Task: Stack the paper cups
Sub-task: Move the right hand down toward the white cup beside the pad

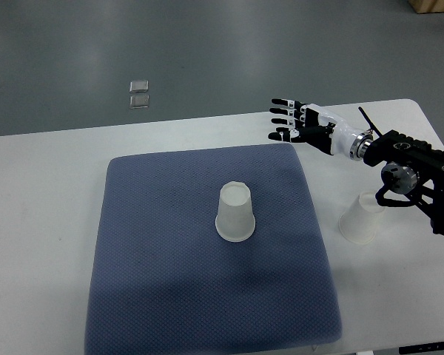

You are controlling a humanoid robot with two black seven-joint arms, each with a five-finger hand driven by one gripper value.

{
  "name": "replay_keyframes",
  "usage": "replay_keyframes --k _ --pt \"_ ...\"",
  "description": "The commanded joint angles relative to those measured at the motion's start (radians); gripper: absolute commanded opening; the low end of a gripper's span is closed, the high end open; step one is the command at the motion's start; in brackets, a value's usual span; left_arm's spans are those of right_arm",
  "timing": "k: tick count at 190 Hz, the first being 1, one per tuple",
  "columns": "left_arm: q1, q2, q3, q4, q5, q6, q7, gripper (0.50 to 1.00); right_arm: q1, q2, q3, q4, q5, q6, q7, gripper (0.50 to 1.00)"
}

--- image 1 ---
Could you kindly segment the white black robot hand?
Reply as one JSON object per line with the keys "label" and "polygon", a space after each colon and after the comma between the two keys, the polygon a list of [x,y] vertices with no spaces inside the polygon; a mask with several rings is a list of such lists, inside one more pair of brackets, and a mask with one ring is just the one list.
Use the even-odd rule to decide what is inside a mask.
{"label": "white black robot hand", "polygon": [[307,132],[307,138],[298,129],[278,127],[275,132],[268,134],[272,141],[290,143],[305,143],[318,148],[327,155],[343,154],[346,157],[357,157],[357,152],[363,142],[363,130],[354,128],[338,114],[316,104],[305,104],[296,100],[273,98],[274,105],[287,107],[272,107],[273,114],[295,118],[272,118],[273,124],[284,126],[303,126],[302,133]]}

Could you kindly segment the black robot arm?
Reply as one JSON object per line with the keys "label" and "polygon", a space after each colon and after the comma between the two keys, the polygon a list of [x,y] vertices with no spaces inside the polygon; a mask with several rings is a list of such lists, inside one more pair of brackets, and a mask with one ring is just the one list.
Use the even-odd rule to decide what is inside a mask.
{"label": "black robot arm", "polygon": [[374,198],[382,207],[416,206],[444,236],[444,151],[395,130],[382,133],[367,118],[357,129],[323,106],[274,98],[270,112],[275,132],[269,139],[307,143],[327,155],[344,155],[367,166],[384,165],[382,187]]}

